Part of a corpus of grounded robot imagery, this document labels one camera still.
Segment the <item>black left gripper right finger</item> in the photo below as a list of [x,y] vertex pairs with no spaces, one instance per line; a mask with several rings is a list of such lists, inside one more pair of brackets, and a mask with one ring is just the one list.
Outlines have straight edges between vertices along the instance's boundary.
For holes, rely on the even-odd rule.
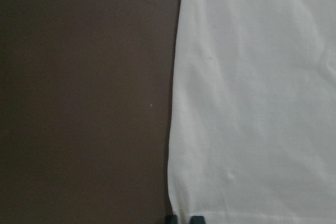
[[203,216],[191,216],[189,224],[205,224],[205,218]]

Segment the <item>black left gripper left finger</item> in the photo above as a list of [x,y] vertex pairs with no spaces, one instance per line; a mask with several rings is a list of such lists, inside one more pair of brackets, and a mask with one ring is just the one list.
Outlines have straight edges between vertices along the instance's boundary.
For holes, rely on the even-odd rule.
[[165,216],[164,224],[178,224],[177,215],[167,215],[167,216]]

